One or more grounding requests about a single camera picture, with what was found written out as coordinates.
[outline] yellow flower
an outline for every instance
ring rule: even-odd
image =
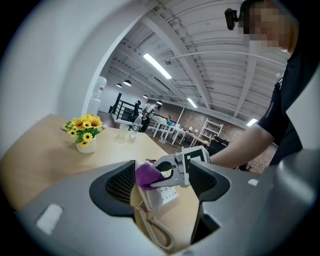
[[[72,126],[72,129],[75,129],[76,131],[83,130],[85,129],[85,127],[83,127],[84,121],[86,121],[86,119],[84,118],[75,118],[74,120],[72,120],[70,125]]]
[[[91,116],[88,121],[91,123],[91,126],[94,128],[99,128],[102,126],[102,122],[99,116]]]
[[[90,132],[86,132],[83,136],[82,139],[84,142],[89,142],[93,139],[93,136]]]
[[[91,126],[91,123],[90,123],[89,121],[84,121],[83,124],[82,124],[82,126],[83,126],[84,128],[91,128],[91,127],[92,127],[92,126]]]
[[[81,143],[80,143],[80,145],[81,145],[82,147],[86,147],[86,146],[88,146],[88,144],[89,144],[88,141],[84,141],[84,142],[81,142]]]
[[[82,118],[83,119],[89,119],[90,117],[94,117],[94,114],[85,114]]]
[[[73,138],[73,137],[77,136],[77,131],[72,129],[72,130],[68,131],[68,134],[71,136],[71,138]]]

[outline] person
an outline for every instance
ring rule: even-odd
[[[155,109],[160,110],[163,103],[157,100],[156,104],[147,103],[142,108],[142,128],[141,132],[145,132],[150,124],[150,120],[155,113]]]
[[[289,7],[291,13],[284,13],[280,5],[270,0],[246,0],[241,5],[238,26],[243,33],[265,42],[267,47],[280,48],[290,57],[283,76],[274,86],[264,116],[225,149],[212,155],[212,164],[235,168],[254,159],[275,143],[278,149],[270,165],[276,165],[285,156],[302,149],[286,111],[306,87],[319,64],[319,42],[312,30],[318,22],[317,15],[310,14],[311,3],[283,0],[282,4]]]
[[[134,110],[133,110],[133,113],[132,113],[132,115],[131,115],[131,117],[130,117],[130,121],[131,122],[134,122],[136,119],[137,119],[137,117],[138,117],[138,115],[139,115],[139,106],[141,105],[141,101],[140,100],[137,100],[136,102],[135,102],[135,104],[134,104]]]

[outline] black t-shirt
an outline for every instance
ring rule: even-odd
[[[312,78],[320,60],[319,41],[300,23],[297,44],[287,62],[283,77],[274,86],[270,105],[258,125],[274,138],[278,149],[270,165],[302,149],[298,134],[286,111]]]

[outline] purple cloth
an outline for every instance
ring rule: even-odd
[[[135,170],[135,183],[144,190],[157,189],[151,187],[150,184],[161,181],[163,178],[161,172],[147,162]]]

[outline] cable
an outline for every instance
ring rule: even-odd
[[[165,143],[171,144],[170,142],[166,141],[164,138],[159,139],[159,142],[161,142],[162,144],[165,144]],[[175,144],[171,144],[171,145],[173,145],[173,146],[175,146],[175,147],[178,147],[178,148],[180,148],[180,149],[183,149],[183,148],[184,148],[184,146],[178,146],[178,145],[175,145]]]
[[[148,234],[149,234],[149,236],[151,238],[151,241],[157,247],[159,247],[161,250],[163,250],[165,252],[168,252],[168,251],[172,250],[176,245],[176,238],[174,237],[172,232],[165,225],[163,225],[160,221],[158,221],[155,217],[152,217],[151,219],[148,219],[144,209],[142,209],[140,207],[141,203],[136,207],[136,209],[141,215],[141,218],[142,218],[142,221],[144,223],[145,229],[148,232]],[[161,229],[164,233],[166,233],[169,236],[169,238],[170,238],[169,246],[164,246],[163,244],[161,244],[159,242],[159,240],[157,239],[157,237],[156,237],[154,231],[152,230],[152,227],[151,227],[149,222],[151,222],[153,225],[157,226],[159,229]]]

